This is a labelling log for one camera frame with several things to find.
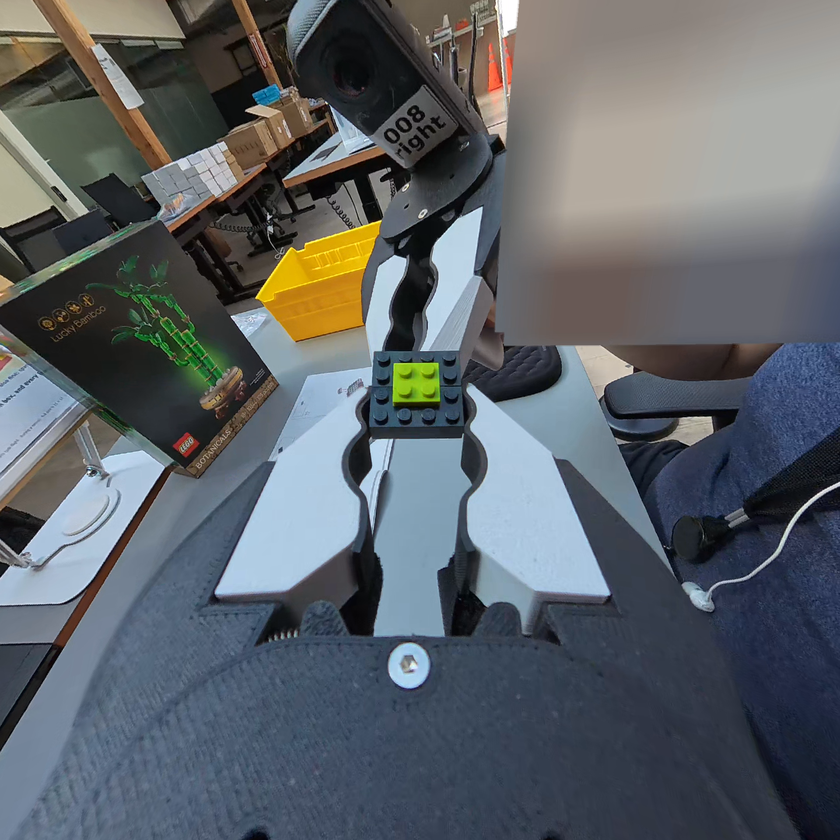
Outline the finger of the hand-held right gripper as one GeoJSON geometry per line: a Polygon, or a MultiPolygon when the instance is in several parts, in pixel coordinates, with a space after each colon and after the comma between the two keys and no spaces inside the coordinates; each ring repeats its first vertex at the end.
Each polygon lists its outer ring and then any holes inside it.
{"type": "Polygon", "coordinates": [[[493,294],[477,273],[482,211],[457,218],[435,243],[430,258],[435,283],[423,310],[422,351],[454,351],[460,367],[476,359],[494,368],[494,332],[485,331],[493,294]]]}
{"type": "Polygon", "coordinates": [[[369,354],[416,348],[416,273],[409,257],[373,253],[364,270],[364,327],[369,354]]]}

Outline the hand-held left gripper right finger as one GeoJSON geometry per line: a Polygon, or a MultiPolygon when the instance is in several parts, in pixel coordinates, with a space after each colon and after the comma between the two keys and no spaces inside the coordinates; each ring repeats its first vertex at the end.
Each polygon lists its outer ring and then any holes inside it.
{"type": "Polygon", "coordinates": [[[544,605],[606,603],[610,588],[551,451],[474,385],[465,399],[470,488],[458,535],[468,588],[485,606],[515,606],[524,634],[544,605]]]}

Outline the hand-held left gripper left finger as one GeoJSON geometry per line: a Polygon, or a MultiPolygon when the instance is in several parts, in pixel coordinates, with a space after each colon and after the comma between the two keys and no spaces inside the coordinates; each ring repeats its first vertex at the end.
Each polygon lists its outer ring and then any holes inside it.
{"type": "Polygon", "coordinates": [[[361,588],[369,402],[361,387],[278,455],[216,584],[220,602],[345,604],[361,588]]]}

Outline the lime green toy brick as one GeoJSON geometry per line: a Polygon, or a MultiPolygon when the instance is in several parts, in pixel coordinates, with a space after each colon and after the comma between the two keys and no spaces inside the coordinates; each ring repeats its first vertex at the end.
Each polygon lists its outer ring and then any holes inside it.
{"type": "Polygon", "coordinates": [[[438,362],[396,362],[392,367],[392,404],[395,407],[437,408],[440,405],[438,362]]]}

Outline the black toy brick plate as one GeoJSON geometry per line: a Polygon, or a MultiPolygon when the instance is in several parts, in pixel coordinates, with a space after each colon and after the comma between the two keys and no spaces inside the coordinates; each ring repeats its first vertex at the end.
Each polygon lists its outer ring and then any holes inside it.
{"type": "Polygon", "coordinates": [[[459,438],[468,413],[459,357],[454,351],[385,350],[373,355],[367,409],[372,438],[459,438]],[[440,373],[440,405],[411,409],[392,404],[392,367],[396,362],[435,361],[440,373]]]}

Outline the person's right forearm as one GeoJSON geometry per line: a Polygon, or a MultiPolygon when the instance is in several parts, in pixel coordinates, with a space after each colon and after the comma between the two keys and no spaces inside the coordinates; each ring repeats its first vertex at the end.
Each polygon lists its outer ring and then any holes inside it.
{"type": "Polygon", "coordinates": [[[636,372],[679,382],[720,382],[748,378],[780,343],[606,345],[636,372]]]}

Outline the yellow plastic bin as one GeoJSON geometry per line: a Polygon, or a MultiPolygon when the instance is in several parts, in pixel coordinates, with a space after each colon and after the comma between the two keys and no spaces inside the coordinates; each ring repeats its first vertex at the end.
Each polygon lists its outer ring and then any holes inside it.
{"type": "Polygon", "coordinates": [[[257,300],[296,342],[364,325],[361,286],[380,222],[290,248],[257,300]]]}

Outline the grey table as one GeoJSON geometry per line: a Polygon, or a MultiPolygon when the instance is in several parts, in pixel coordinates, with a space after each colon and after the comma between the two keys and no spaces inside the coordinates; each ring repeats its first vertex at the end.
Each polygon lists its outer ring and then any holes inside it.
{"type": "Polygon", "coordinates": [[[286,189],[303,186],[313,200],[334,196],[342,186],[354,184],[360,199],[361,224],[379,222],[383,218],[371,176],[384,172],[381,181],[387,182],[392,173],[391,161],[373,143],[349,152],[339,134],[326,140],[302,163],[281,179],[286,189]]]}

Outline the black quilted pad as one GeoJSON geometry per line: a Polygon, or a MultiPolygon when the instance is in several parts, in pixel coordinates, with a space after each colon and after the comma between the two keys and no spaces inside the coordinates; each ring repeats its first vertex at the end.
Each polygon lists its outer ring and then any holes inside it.
{"type": "Polygon", "coordinates": [[[472,360],[462,374],[494,403],[517,400],[549,390],[562,375],[562,359],[555,346],[510,346],[500,369],[493,371],[472,360]]]}

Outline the open cardboard box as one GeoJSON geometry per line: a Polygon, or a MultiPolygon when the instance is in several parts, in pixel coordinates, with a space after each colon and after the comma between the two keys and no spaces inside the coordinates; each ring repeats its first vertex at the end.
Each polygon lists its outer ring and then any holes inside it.
{"type": "Polygon", "coordinates": [[[246,112],[266,125],[279,151],[285,150],[295,142],[295,136],[289,129],[288,123],[280,110],[256,104],[252,108],[247,108],[246,112]]]}

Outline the wood-edged table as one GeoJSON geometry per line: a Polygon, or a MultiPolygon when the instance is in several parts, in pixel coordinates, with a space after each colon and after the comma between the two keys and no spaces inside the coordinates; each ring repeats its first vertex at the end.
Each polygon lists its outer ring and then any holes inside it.
{"type": "Polygon", "coordinates": [[[215,288],[217,298],[225,305],[254,298],[261,283],[245,285],[238,273],[228,264],[208,230],[223,215],[238,209],[248,209],[267,171],[265,163],[248,169],[242,181],[221,193],[210,196],[177,219],[165,223],[167,230],[198,268],[199,274],[215,288]]]}

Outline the stack of white boxes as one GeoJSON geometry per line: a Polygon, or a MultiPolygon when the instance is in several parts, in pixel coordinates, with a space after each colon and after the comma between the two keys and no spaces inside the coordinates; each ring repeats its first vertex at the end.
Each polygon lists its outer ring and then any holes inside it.
{"type": "Polygon", "coordinates": [[[160,204],[179,195],[194,196],[200,203],[219,197],[245,179],[245,172],[223,143],[215,143],[141,176],[160,204]]]}

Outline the black toy set box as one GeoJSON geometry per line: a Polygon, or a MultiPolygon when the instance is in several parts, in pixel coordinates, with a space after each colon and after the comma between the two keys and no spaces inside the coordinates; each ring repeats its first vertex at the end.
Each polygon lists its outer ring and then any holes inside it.
{"type": "Polygon", "coordinates": [[[11,351],[185,476],[199,478],[277,388],[155,219],[7,289],[1,325],[11,351]]]}

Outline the person's blue shirt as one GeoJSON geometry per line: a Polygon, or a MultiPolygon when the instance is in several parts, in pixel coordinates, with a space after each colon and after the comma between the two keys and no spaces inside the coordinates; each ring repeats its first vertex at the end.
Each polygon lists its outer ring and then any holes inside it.
{"type": "Polygon", "coordinates": [[[792,822],[838,838],[838,344],[782,344],[750,378],[699,443],[621,450],[792,822]]]}

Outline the acrylic sign stand white base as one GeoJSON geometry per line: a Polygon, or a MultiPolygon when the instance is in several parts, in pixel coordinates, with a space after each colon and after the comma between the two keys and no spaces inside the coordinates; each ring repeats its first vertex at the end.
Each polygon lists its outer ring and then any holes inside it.
{"type": "Polygon", "coordinates": [[[1,606],[58,606],[95,580],[123,535],[142,517],[163,465],[134,451],[101,457],[90,411],[2,346],[1,490],[5,508],[69,437],[85,475],[22,551],[2,539],[1,606]]]}

